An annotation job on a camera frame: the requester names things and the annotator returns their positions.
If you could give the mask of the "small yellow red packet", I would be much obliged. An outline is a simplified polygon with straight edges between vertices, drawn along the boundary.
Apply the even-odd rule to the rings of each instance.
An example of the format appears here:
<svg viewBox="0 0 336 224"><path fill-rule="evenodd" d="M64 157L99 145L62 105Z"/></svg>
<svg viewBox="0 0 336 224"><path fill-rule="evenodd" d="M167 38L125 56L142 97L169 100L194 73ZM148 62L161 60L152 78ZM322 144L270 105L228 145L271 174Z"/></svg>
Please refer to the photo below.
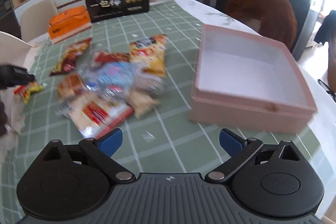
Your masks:
<svg viewBox="0 0 336 224"><path fill-rule="evenodd" d="M44 89L45 88L43 87L43 85L40 85L39 83L35 81L27 85L19 86L13 91L13 93L16 96L20 96L23 100L23 103L27 105L33 93L41 92Z"/></svg>

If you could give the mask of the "round cake clear packet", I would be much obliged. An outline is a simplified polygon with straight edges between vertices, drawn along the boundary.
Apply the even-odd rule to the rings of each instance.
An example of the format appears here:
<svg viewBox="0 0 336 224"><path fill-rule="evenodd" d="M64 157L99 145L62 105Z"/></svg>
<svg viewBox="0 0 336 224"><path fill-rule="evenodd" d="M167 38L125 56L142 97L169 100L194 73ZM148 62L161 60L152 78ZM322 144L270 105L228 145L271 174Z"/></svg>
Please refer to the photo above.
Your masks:
<svg viewBox="0 0 336 224"><path fill-rule="evenodd" d="M85 90L84 82L78 73L65 76L57 85L58 102L71 99Z"/></svg>

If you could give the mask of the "red quail eggs packet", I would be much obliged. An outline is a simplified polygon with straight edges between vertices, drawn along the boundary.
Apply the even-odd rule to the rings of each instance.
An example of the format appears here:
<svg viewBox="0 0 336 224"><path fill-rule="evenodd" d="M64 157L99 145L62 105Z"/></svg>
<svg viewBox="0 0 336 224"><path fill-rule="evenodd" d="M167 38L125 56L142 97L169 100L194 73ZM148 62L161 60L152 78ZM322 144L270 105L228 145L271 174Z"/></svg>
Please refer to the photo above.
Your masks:
<svg viewBox="0 0 336 224"><path fill-rule="evenodd" d="M129 53L110 53L110 52L95 52L92 56L90 67L99 68L106 63L115 63L115 62L129 62Z"/></svg>

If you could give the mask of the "white chair left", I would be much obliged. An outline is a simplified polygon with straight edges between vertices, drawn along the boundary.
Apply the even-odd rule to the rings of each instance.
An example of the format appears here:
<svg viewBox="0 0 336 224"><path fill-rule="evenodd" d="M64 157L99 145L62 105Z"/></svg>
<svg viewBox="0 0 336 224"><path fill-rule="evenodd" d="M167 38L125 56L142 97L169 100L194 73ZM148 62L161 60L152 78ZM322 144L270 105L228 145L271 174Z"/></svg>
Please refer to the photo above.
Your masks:
<svg viewBox="0 0 336 224"><path fill-rule="evenodd" d="M0 63L22 66L32 46L21 39L0 32Z"/></svg>

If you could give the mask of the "large red white packet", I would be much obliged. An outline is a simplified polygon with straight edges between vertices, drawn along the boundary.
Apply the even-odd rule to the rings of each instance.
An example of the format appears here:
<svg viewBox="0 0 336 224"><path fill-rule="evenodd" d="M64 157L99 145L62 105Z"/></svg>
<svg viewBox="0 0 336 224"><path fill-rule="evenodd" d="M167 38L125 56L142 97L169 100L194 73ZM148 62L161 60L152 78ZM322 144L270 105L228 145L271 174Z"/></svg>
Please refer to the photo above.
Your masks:
<svg viewBox="0 0 336 224"><path fill-rule="evenodd" d="M70 119L84 138L100 138L116 128L134 110L125 102L109 101L86 92L65 101L60 112Z"/></svg>

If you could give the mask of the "beige cracker packet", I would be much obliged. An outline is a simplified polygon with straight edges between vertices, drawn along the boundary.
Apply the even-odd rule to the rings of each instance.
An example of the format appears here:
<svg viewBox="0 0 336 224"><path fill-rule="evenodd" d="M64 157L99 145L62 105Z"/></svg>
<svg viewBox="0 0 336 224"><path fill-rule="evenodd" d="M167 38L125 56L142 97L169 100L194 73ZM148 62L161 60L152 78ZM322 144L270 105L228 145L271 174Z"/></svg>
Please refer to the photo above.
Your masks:
<svg viewBox="0 0 336 224"><path fill-rule="evenodd" d="M138 89L131 89L126 101L133 108L134 116L137 119L154 109L154 106L160 104L159 100Z"/></svg>

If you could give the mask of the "green checked tablecloth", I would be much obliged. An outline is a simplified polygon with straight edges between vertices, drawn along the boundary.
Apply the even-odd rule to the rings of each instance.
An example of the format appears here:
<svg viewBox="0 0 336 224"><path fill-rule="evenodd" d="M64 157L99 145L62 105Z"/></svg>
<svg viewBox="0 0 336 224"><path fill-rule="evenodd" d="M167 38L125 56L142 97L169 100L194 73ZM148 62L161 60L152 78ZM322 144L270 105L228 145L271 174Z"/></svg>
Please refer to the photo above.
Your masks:
<svg viewBox="0 0 336 224"><path fill-rule="evenodd" d="M60 113L56 86L61 77L51 69L70 44L92 37L91 51L108 48L125 51L129 42L163 32L167 35L167 78L159 105L142 118L127 118L120 128L123 143L114 161L139 177L139 182L120 186L117 200L105 213L95 213L93 223L263 223L238 207L219 186L202 183L198 174L229 159L219 144L221 128L191 122L191 87L196 69L201 22L169 1L144 15L96 23L58 45L46 41L30 71L45 85L23 109L25 123L18 146L6 158L1 171L1 221L25 221L16 187L27 168L52 139L76 144L82 136Z"/></svg>

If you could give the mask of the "dark red snack packet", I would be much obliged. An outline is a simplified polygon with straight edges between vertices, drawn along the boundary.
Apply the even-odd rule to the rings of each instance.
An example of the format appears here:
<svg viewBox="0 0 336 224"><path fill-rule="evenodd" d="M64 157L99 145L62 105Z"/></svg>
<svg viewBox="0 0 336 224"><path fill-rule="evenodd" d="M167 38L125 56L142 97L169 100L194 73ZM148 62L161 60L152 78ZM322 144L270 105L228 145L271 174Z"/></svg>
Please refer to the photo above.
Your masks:
<svg viewBox="0 0 336 224"><path fill-rule="evenodd" d="M86 38L71 44L51 70L50 76L66 75L73 72L76 68L76 59L86 52L91 41L92 38Z"/></svg>

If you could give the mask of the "pink storage box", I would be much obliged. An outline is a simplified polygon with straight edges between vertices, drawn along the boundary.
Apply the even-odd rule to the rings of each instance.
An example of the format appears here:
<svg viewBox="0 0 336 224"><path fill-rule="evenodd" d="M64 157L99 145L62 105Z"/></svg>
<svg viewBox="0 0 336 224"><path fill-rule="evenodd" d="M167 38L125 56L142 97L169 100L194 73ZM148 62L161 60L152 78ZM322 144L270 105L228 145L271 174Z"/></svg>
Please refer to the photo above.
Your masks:
<svg viewBox="0 0 336 224"><path fill-rule="evenodd" d="M298 134L317 106L281 42L205 24L189 118L251 131Z"/></svg>

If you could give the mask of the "beige dining chair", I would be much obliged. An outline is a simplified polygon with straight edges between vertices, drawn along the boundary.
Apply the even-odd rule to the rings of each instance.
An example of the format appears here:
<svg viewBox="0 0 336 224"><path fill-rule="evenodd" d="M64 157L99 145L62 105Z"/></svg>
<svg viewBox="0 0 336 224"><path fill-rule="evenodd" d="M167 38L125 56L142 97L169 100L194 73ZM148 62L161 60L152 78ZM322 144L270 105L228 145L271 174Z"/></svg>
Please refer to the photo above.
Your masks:
<svg viewBox="0 0 336 224"><path fill-rule="evenodd" d="M51 0L43 0L28 8L21 17L21 39L29 42L47 33L49 21L58 15L58 9Z"/></svg>

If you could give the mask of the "light blue snack packet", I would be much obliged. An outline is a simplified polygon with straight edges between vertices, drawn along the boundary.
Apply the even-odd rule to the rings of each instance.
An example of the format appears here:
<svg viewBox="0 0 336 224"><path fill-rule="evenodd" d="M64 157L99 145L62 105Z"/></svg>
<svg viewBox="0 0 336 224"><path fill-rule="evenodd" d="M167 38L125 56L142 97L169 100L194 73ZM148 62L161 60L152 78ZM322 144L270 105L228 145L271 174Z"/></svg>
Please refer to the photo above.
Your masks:
<svg viewBox="0 0 336 224"><path fill-rule="evenodd" d="M83 74L84 86L94 92L127 92L134 79L142 72L142 65L126 61L106 63L96 70Z"/></svg>

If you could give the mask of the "orange carton box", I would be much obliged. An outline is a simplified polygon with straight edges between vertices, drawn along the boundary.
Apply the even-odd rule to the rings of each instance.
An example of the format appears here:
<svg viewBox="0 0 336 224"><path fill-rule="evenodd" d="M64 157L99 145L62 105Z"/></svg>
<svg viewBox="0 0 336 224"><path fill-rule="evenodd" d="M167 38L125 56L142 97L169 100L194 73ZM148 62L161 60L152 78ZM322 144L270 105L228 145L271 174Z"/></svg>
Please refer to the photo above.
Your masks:
<svg viewBox="0 0 336 224"><path fill-rule="evenodd" d="M57 44L91 27L92 23L87 9L84 6L78 6L51 18L48 33L51 43Z"/></svg>

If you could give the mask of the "yellow orange chip packet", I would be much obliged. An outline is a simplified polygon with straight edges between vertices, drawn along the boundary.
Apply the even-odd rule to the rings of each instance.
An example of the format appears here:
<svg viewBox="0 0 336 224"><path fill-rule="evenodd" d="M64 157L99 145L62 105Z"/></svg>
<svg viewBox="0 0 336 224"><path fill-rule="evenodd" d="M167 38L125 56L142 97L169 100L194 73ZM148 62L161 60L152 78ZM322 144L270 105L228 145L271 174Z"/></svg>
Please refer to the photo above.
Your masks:
<svg viewBox="0 0 336 224"><path fill-rule="evenodd" d="M130 43L130 62L141 64L143 73L165 78L166 40L165 34L159 34Z"/></svg>

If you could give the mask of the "brown furry chair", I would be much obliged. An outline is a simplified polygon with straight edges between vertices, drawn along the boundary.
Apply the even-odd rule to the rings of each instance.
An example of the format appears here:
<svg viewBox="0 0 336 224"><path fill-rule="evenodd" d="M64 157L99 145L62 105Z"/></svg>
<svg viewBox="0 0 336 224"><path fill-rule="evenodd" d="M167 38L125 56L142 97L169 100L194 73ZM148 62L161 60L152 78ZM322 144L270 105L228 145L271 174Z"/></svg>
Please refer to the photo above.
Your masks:
<svg viewBox="0 0 336 224"><path fill-rule="evenodd" d="M290 50L297 35L297 20L288 0L228 0L225 13L244 24L260 22L257 32L282 42Z"/></svg>

